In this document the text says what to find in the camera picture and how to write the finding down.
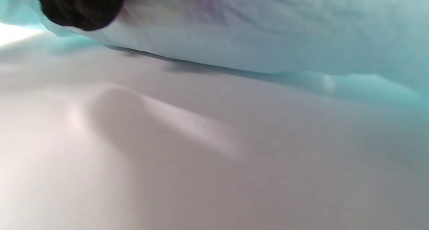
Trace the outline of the person's right hand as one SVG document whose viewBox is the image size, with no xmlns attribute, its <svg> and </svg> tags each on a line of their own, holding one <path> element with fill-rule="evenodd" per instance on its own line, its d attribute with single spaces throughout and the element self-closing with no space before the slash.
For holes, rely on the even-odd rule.
<svg viewBox="0 0 429 230">
<path fill-rule="evenodd" d="M 95 31 L 107 27 L 125 0 L 38 0 L 43 14 L 61 26 Z"/>
</svg>

